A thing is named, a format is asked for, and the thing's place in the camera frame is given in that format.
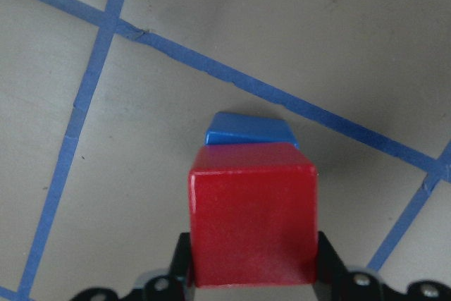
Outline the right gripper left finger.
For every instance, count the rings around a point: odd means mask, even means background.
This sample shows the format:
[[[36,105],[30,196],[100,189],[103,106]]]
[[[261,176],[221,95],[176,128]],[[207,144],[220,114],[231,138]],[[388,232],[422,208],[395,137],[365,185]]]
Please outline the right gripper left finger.
[[[73,300],[194,300],[194,271],[189,233],[179,235],[171,263],[162,274],[140,278],[140,282],[124,297],[117,292],[101,287],[85,289]]]

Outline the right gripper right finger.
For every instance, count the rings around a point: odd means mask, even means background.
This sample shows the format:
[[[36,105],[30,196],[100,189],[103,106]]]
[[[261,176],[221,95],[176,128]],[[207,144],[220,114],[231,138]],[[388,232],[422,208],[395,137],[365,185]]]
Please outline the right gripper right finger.
[[[432,280],[410,283],[404,292],[392,289],[362,268],[346,267],[324,232],[319,232],[316,258],[316,281],[313,284],[317,300],[449,300],[450,287]]]

